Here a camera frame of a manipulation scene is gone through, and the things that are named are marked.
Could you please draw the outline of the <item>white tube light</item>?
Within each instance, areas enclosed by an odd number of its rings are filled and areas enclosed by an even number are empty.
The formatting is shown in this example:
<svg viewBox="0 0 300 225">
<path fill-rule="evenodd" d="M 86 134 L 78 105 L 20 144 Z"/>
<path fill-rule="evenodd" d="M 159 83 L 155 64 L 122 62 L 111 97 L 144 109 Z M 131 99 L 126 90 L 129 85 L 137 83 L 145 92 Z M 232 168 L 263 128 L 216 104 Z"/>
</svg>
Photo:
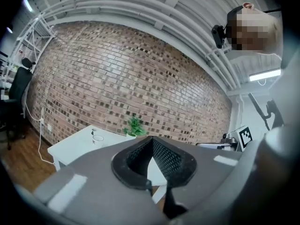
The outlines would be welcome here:
<svg viewBox="0 0 300 225">
<path fill-rule="evenodd" d="M 270 70 L 270 71 L 265 71 L 262 73 L 250 75 L 249 80 L 252 82 L 252 81 L 258 81 L 261 79 L 272 78 L 280 75 L 281 75 L 281 69 L 276 69 L 276 70 Z"/>
</svg>

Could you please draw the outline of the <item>green potted plant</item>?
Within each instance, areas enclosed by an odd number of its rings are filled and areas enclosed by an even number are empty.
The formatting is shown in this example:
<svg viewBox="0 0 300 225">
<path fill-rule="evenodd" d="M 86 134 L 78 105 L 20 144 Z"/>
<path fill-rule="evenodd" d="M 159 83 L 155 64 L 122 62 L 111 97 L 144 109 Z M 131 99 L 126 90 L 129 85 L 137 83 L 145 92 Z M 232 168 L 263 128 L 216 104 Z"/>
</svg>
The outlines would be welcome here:
<svg viewBox="0 0 300 225">
<path fill-rule="evenodd" d="M 143 126 L 141 124 L 141 120 L 137 118 L 135 115 L 133 115 L 128 120 L 128 126 L 123 129 L 123 132 L 125 135 L 137 137 L 137 136 L 144 136 L 146 135 L 146 131 L 143 129 Z"/>
</svg>

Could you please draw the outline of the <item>white table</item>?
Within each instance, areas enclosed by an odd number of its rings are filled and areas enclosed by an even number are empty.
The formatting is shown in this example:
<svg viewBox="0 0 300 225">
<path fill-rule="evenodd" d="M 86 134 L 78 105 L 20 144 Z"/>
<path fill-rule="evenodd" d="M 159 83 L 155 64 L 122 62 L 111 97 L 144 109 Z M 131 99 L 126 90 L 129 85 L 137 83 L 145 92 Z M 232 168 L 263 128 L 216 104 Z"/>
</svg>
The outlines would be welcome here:
<svg viewBox="0 0 300 225">
<path fill-rule="evenodd" d="M 92 143 L 92 129 L 94 129 L 94 135 L 100 135 L 104 138 L 103 146 L 101 148 L 93 145 Z M 55 168 L 59 171 L 63 165 L 70 164 L 90 151 L 102 149 L 104 147 L 133 140 L 135 138 L 136 137 L 128 135 L 119 135 L 96 126 L 89 125 L 48 148 L 48 153 L 53 157 Z M 147 178 L 152 182 L 154 187 L 158 187 L 152 196 L 153 202 L 158 203 L 165 196 L 167 181 L 153 158 L 150 160 L 148 165 Z"/>
</svg>

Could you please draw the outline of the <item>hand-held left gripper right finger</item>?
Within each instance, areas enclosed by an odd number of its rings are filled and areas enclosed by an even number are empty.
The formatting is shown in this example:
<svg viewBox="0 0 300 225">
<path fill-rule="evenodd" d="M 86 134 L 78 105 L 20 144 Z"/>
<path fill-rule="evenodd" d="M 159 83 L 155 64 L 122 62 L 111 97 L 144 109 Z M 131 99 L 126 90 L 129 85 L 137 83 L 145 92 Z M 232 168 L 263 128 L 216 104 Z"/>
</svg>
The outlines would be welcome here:
<svg viewBox="0 0 300 225">
<path fill-rule="evenodd" d="M 153 158 L 167 181 L 164 210 L 230 210 L 255 160 L 256 142 L 243 152 L 153 137 Z"/>
</svg>

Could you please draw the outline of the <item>black high-back office chair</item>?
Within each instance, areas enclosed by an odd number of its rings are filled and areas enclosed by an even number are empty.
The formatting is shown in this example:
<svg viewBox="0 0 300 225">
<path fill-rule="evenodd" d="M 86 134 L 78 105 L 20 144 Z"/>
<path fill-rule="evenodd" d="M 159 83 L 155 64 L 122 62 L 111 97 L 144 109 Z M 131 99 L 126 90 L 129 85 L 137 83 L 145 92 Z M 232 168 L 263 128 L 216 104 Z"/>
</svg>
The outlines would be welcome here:
<svg viewBox="0 0 300 225">
<path fill-rule="evenodd" d="M 0 124 L 4 125 L 4 127 L 0 128 L 0 132 L 6 132 L 8 150 L 11 150 L 9 132 L 14 128 L 19 128 L 24 115 L 22 98 L 32 79 L 33 74 L 30 70 L 35 64 L 35 62 L 30 61 L 28 58 L 23 58 L 23 66 L 19 67 L 15 74 L 8 92 L 8 99 L 2 100 L 0 98 Z"/>
</svg>

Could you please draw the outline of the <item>bundle of white ceiling pipes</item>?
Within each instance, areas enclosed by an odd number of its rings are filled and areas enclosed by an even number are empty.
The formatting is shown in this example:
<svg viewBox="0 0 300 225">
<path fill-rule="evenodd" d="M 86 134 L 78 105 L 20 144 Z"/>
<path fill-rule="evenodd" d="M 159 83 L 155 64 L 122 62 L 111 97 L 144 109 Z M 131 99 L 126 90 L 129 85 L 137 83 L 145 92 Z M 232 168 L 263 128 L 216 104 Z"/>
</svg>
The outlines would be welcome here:
<svg viewBox="0 0 300 225">
<path fill-rule="evenodd" d="M 147 32 L 199 63 L 225 90 L 240 88 L 231 63 L 224 51 L 216 48 L 212 35 L 185 13 L 158 0 L 63 0 L 46 8 L 43 17 L 88 9 L 99 9 L 100 12 L 97 15 L 73 15 L 54 23 L 99 21 Z"/>
</svg>

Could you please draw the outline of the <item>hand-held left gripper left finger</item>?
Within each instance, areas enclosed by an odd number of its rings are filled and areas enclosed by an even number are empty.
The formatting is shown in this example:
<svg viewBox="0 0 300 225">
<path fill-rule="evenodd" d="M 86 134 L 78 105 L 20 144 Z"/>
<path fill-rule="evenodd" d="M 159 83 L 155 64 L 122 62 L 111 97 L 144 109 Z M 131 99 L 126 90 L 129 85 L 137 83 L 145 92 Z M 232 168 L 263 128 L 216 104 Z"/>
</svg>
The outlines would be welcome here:
<svg viewBox="0 0 300 225">
<path fill-rule="evenodd" d="M 85 153 L 52 174 L 34 196 L 56 215 L 79 225 L 166 225 L 147 190 L 125 186 L 113 174 L 113 157 L 140 139 Z"/>
</svg>

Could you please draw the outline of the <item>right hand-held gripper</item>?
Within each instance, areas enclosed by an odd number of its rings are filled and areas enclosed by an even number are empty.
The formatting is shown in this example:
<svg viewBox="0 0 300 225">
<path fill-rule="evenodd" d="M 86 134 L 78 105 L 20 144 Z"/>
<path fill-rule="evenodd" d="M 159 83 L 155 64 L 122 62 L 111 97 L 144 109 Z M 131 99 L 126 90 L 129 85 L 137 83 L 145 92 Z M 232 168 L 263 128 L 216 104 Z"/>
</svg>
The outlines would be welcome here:
<svg viewBox="0 0 300 225">
<path fill-rule="evenodd" d="M 242 126 L 232 132 L 223 134 L 221 143 L 197 143 L 198 147 L 217 147 L 222 150 L 243 152 L 247 144 L 252 141 L 249 127 Z"/>
</svg>

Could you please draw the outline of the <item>white metal shelf rack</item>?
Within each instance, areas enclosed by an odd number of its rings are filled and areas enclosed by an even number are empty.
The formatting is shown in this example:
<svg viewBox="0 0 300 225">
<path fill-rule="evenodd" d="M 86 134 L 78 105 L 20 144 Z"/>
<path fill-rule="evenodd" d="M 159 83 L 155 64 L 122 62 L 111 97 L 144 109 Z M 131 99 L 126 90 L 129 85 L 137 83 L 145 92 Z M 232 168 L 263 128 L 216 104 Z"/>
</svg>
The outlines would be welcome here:
<svg viewBox="0 0 300 225">
<path fill-rule="evenodd" d="M 0 87 L 4 90 L 10 89 L 17 69 L 24 67 L 22 59 L 38 63 L 44 50 L 56 36 L 44 16 L 45 12 L 42 12 L 28 22 L 13 43 L 12 52 L 1 65 Z"/>
</svg>

